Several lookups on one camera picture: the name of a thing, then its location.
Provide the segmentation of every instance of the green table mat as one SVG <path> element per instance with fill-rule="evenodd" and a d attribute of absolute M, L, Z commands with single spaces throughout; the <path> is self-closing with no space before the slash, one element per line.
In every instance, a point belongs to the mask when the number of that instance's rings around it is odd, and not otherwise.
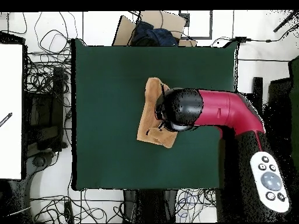
<path fill-rule="evenodd" d="M 75 188 L 217 188 L 215 127 L 178 133 L 171 149 L 137 141 L 137 130 L 148 78 L 170 88 L 234 91 L 236 47 L 87 47 L 76 40 Z"/>
<path fill-rule="evenodd" d="M 294 83 L 290 93 L 292 105 L 291 156 L 297 170 L 299 171 L 299 57 L 289 63 L 289 71 Z"/>

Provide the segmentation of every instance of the black bag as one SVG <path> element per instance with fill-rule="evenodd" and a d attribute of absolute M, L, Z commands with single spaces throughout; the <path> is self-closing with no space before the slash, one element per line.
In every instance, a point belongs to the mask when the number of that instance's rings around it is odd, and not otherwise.
<path fill-rule="evenodd" d="M 178 46 L 172 33 L 166 29 L 154 29 L 147 22 L 139 22 L 132 39 L 132 46 Z"/>

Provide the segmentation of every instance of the brown suede cloth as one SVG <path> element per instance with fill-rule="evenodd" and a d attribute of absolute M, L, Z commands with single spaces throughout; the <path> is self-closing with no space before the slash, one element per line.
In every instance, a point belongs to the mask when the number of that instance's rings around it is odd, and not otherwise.
<path fill-rule="evenodd" d="M 164 85 L 164 91 L 169 89 L 159 78 L 148 78 L 147 80 L 145 86 L 145 104 L 139 123 L 137 140 L 171 148 L 175 142 L 177 132 L 168 131 L 164 127 L 159 129 L 158 127 L 162 121 L 157 120 L 155 116 L 156 100 L 162 94 L 161 85 Z"/>

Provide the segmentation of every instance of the white remote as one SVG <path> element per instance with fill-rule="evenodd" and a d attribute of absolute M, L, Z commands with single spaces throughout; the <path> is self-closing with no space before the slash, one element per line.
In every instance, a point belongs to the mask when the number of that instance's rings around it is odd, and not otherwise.
<path fill-rule="evenodd" d="M 290 206 L 278 165 L 272 155 L 257 152 L 250 160 L 261 202 L 276 212 L 286 212 Z"/>

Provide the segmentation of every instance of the control button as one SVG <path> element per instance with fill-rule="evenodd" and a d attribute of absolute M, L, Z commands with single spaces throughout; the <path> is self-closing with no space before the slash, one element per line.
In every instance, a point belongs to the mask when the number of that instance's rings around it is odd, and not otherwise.
<path fill-rule="evenodd" d="M 267 169 L 267 167 L 266 167 L 265 164 L 260 164 L 260 165 L 259 165 L 259 169 L 264 171 L 264 170 Z"/>
<path fill-rule="evenodd" d="M 284 197 L 284 195 L 283 195 L 282 193 L 280 193 L 280 192 L 278 192 L 277 197 L 278 197 L 278 199 L 279 199 L 281 202 L 284 202 L 284 201 L 286 200 L 286 198 Z"/>
<path fill-rule="evenodd" d="M 276 167 L 275 167 L 274 165 L 272 165 L 272 164 L 269 166 L 269 168 L 270 168 L 273 172 L 276 171 Z"/>
<path fill-rule="evenodd" d="M 264 173 L 260 180 L 262 181 L 263 186 L 271 191 L 279 191 L 283 186 L 280 177 L 269 171 Z"/>
<path fill-rule="evenodd" d="M 266 193 L 266 198 L 270 201 L 273 201 L 275 199 L 275 195 L 272 192 L 267 192 Z"/>
<path fill-rule="evenodd" d="M 265 162 L 265 163 L 268 163 L 269 162 L 269 158 L 267 156 L 263 156 L 262 157 L 262 161 Z"/>

